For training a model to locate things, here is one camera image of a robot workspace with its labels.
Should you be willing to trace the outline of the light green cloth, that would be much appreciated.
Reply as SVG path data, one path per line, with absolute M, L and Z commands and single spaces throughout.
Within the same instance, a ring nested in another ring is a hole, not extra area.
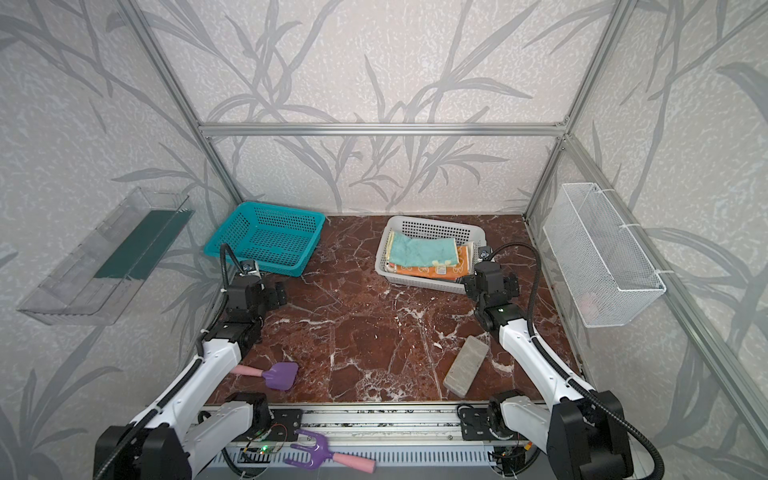
M 451 238 L 412 238 L 392 231 L 385 247 L 385 260 L 403 267 L 456 265 L 459 261 L 456 241 Z

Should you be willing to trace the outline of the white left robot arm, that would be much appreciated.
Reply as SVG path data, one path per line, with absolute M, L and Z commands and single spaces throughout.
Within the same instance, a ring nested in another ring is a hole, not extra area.
M 294 363 L 258 369 L 241 362 L 260 342 L 267 313 L 286 303 L 283 284 L 269 286 L 254 271 L 226 283 L 220 309 L 198 335 L 188 366 L 129 424 L 111 426 L 99 437 L 94 478 L 193 479 L 232 440 L 269 431 L 273 420 L 263 393 L 236 392 L 207 419 L 197 416 L 229 374 L 261 378 L 273 390 L 293 386 Z

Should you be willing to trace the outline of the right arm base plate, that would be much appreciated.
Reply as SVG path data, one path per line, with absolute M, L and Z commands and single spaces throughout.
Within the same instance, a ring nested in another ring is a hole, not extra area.
M 519 432 L 510 430 L 501 419 L 499 413 L 493 413 L 492 408 L 476 407 L 462 403 L 456 407 L 459 419 L 461 437 L 464 441 L 521 441 Z

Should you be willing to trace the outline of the orange patterned towel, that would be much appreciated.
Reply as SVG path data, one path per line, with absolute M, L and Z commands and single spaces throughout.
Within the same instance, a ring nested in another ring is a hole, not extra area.
M 457 281 L 474 271 L 475 244 L 468 242 L 457 248 L 459 261 L 456 265 L 437 265 L 430 267 L 403 267 L 393 263 L 385 263 L 388 273 L 406 275 L 409 277 L 427 278 L 441 281 Z

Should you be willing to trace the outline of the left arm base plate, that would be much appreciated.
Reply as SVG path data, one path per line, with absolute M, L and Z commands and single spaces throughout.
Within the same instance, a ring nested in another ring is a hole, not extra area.
M 268 427 L 246 435 L 246 444 L 237 453 L 240 463 L 268 463 L 290 442 L 298 439 L 301 426 L 301 409 L 277 409 L 271 411 L 272 420 Z

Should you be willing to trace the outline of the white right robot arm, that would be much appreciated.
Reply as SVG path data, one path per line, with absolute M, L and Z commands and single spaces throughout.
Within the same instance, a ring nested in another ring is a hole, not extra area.
M 483 329 L 507 351 L 532 381 L 543 401 L 522 394 L 492 403 L 489 416 L 506 433 L 520 434 L 546 454 L 558 479 L 628 479 L 635 473 L 632 443 L 649 455 L 650 479 L 661 479 L 666 465 L 659 450 L 628 422 L 619 399 L 598 391 L 576 374 L 546 343 L 534 325 L 542 278 L 535 247 L 534 279 L 525 308 L 513 304 L 519 285 L 496 262 L 500 248 L 484 246 L 473 273 L 463 278 Z

